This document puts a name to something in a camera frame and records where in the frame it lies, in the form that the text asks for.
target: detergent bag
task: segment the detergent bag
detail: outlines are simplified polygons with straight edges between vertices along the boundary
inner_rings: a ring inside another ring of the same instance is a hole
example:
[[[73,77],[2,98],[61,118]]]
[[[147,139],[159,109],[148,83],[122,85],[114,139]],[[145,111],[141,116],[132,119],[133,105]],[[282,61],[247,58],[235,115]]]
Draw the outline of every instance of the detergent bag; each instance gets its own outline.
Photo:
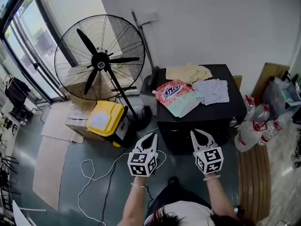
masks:
[[[156,98],[174,116],[181,118],[201,102],[202,95],[184,82],[174,80],[158,87]]]

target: checkered cloth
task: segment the checkered cloth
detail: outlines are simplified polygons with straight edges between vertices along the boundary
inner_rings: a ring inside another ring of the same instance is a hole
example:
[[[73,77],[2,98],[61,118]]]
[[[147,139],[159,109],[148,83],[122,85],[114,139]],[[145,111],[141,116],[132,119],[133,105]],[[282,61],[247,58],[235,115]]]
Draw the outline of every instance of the checkered cloth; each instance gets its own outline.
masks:
[[[193,83],[192,88],[201,92],[204,105],[229,102],[227,81],[219,79],[198,81]]]

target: black clothes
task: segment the black clothes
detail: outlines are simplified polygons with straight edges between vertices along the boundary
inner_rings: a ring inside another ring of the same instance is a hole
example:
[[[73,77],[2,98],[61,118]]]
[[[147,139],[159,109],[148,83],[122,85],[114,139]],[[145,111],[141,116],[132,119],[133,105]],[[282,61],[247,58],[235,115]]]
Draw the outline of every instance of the black clothes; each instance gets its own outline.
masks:
[[[179,184],[174,184],[168,185],[162,190],[162,192],[160,192],[160,194],[156,197],[156,199],[148,209],[145,218],[153,214],[158,209],[162,208],[164,205],[178,201],[196,202],[211,209],[210,204],[200,198],[198,195],[182,188]]]
[[[10,79],[8,84],[10,84],[10,86],[5,88],[5,95],[13,103],[14,107],[21,109],[30,89],[24,82],[17,78],[13,78],[12,82]]]

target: bracelet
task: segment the bracelet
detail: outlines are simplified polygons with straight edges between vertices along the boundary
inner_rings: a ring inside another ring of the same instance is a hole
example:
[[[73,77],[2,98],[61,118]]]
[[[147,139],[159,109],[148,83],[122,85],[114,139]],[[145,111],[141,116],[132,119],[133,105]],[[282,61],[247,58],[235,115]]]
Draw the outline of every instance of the bracelet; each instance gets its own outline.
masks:
[[[133,186],[136,186],[136,187],[140,187],[140,188],[147,188],[147,186],[142,186],[142,185],[138,185],[138,184],[135,184],[135,183],[131,183],[131,185]]]
[[[217,178],[220,178],[221,176],[220,175],[215,175],[213,177],[209,177],[209,178],[204,178],[203,181],[210,181],[210,180],[213,180],[213,179],[217,179]]]

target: dark pants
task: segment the dark pants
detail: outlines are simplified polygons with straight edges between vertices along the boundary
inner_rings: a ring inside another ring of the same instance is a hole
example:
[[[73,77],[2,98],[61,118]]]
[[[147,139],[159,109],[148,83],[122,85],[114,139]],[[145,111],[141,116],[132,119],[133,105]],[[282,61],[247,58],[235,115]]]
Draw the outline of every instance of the dark pants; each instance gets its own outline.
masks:
[[[182,188],[180,185],[170,185],[164,188],[162,192],[160,192],[160,194],[155,198],[154,202],[148,209],[145,218],[162,208],[164,205],[177,201],[196,202],[211,209],[211,206],[195,193]]]

